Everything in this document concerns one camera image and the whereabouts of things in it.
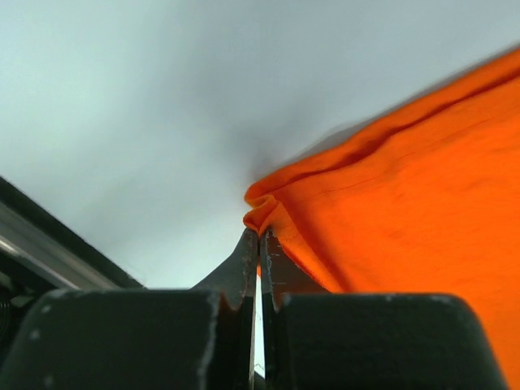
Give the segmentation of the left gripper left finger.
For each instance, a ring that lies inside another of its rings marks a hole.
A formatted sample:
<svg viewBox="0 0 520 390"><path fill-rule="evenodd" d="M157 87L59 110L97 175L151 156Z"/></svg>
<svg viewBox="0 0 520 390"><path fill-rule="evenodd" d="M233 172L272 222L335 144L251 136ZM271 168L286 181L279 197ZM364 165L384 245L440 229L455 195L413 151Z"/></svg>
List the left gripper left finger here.
<svg viewBox="0 0 520 390"><path fill-rule="evenodd" d="M257 264L258 236L247 228L229 257L192 288L219 296L212 353L207 358L208 389L254 387Z"/></svg>

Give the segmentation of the orange t shirt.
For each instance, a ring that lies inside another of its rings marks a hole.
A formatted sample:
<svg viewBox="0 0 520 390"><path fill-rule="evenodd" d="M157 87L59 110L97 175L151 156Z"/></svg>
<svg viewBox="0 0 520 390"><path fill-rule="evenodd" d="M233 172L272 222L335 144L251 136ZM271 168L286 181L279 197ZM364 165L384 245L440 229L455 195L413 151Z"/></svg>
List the orange t shirt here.
<svg viewBox="0 0 520 390"><path fill-rule="evenodd" d="M334 293L451 293L519 386L519 53L484 64L245 194Z"/></svg>

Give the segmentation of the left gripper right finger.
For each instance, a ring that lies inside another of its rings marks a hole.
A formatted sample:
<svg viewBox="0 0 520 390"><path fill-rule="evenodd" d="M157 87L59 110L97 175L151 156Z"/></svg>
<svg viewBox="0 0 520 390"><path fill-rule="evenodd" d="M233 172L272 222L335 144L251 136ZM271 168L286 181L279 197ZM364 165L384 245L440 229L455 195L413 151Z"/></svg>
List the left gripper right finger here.
<svg viewBox="0 0 520 390"><path fill-rule="evenodd" d="M259 265L266 388L290 389L292 349L284 300L293 295L327 294L328 291L285 253L270 227L259 239Z"/></svg>

